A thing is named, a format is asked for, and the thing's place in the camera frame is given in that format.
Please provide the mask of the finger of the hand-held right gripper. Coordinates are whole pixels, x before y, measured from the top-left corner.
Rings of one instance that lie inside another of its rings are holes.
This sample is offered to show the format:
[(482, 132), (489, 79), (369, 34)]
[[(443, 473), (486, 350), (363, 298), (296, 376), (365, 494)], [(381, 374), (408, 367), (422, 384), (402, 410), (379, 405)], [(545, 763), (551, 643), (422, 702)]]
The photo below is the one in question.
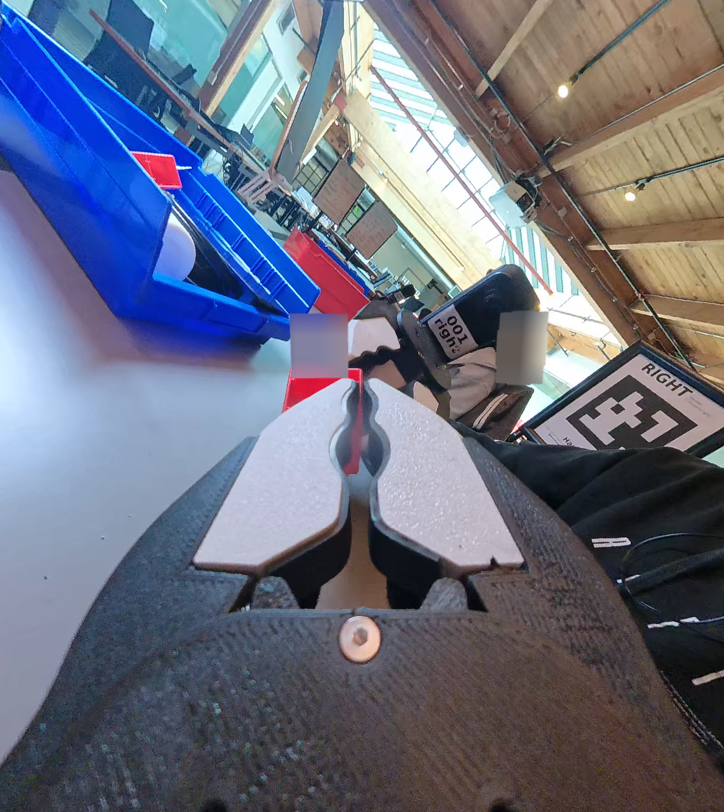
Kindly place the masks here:
[(400, 349), (398, 334), (386, 318), (355, 318), (348, 322), (348, 360)]

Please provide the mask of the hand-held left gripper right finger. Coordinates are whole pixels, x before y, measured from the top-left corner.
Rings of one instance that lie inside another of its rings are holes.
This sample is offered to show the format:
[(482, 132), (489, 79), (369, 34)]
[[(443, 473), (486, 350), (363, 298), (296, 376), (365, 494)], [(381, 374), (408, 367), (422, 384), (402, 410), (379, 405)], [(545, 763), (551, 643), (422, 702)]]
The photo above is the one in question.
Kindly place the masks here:
[(368, 550), (390, 608), (417, 609), (441, 579), (520, 572), (525, 558), (461, 434), (384, 381), (364, 384)]

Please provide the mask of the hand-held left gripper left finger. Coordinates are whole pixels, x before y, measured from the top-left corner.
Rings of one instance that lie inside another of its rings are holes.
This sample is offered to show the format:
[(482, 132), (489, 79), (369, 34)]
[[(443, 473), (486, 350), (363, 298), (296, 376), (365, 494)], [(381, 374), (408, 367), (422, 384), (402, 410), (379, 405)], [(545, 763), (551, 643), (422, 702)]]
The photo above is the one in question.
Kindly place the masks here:
[(254, 441), (192, 557), (199, 570), (281, 577), (302, 603), (350, 553), (344, 465), (354, 381), (339, 379), (283, 411)]

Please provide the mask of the red dome cap block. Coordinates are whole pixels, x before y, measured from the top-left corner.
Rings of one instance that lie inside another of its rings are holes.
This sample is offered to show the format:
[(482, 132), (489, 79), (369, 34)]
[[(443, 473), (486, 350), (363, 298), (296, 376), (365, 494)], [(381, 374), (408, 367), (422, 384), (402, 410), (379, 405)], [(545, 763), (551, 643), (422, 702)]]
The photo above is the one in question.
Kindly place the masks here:
[[(347, 378), (358, 385), (357, 405), (352, 409), (355, 421), (351, 429), (349, 458), (344, 465), (344, 472), (351, 475), (359, 472), (361, 447), (363, 444), (363, 405), (361, 401), (363, 374), (361, 370), (357, 369), (349, 369), (347, 372)], [(296, 404), (316, 395), (317, 392), (327, 388), (338, 380), (337, 378), (296, 378), (293, 372), (289, 372), (282, 411), (287, 411)]]

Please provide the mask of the red plastic block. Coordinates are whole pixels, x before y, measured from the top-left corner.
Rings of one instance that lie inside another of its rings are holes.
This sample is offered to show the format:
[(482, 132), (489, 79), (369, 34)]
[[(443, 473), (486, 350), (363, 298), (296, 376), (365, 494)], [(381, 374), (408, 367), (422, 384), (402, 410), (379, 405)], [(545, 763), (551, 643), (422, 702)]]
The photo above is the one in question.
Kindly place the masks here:
[(132, 151), (132, 157), (142, 166), (159, 188), (168, 191), (183, 188), (180, 170), (173, 155)]

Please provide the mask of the blue storage bin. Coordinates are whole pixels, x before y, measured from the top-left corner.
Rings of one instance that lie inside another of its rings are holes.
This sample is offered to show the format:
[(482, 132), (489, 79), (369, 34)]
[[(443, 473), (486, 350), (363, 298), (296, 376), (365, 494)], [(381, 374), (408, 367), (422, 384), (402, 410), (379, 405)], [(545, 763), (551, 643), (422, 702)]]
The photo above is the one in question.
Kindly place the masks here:
[[(173, 155), (183, 188), (159, 188), (132, 151)], [(3, 2), (0, 152), (120, 318), (264, 343), (315, 304), (316, 284), (198, 156)], [(227, 271), (226, 293), (154, 276), (170, 213)]]

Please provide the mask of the red storage bin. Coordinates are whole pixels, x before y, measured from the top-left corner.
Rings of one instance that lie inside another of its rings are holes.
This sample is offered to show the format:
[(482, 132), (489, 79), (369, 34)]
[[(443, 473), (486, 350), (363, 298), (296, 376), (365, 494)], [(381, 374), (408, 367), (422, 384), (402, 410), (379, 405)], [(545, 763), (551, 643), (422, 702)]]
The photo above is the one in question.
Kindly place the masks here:
[(312, 236), (293, 228), (283, 248), (319, 288), (313, 308), (320, 313), (349, 321), (369, 303), (362, 287)]

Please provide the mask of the white ceiling mounted unit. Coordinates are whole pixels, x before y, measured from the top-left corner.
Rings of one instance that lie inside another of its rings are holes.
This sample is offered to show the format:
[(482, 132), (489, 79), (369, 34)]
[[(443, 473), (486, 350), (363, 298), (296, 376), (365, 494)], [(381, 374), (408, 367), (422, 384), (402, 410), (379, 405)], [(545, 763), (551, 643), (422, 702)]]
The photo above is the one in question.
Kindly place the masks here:
[(489, 204), (509, 228), (523, 228), (534, 222), (541, 203), (540, 181), (533, 176), (517, 176), (497, 189)]

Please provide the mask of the black white marker sign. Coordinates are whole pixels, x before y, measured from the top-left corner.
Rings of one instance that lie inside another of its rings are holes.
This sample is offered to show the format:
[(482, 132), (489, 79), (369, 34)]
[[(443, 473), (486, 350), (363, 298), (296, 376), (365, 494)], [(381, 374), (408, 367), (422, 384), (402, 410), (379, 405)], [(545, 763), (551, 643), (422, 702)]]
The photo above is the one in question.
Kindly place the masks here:
[(530, 420), (515, 440), (587, 450), (724, 447), (724, 390), (638, 341)]

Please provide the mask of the white cylinder roll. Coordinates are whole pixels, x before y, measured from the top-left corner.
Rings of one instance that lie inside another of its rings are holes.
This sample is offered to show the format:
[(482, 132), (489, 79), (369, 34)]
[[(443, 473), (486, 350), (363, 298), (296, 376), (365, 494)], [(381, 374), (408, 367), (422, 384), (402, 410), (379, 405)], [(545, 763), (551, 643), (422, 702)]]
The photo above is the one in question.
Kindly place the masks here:
[(194, 239), (177, 216), (170, 213), (154, 266), (154, 276), (164, 275), (183, 281), (192, 272), (195, 259)]

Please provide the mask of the black board book stand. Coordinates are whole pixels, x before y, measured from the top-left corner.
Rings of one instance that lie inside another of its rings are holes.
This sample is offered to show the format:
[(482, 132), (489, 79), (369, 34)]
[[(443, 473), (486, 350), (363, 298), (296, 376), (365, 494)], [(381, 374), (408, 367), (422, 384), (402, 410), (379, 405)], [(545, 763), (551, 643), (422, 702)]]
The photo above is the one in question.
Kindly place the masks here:
[(238, 191), (248, 206), (256, 206), (270, 192), (291, 191), (290, 182), (308, 151), (307, 143), (321, 113), (343, 34), (343, 2), (324, 2), (315, 62), (308, 81), (296, 95), (270, 165)]

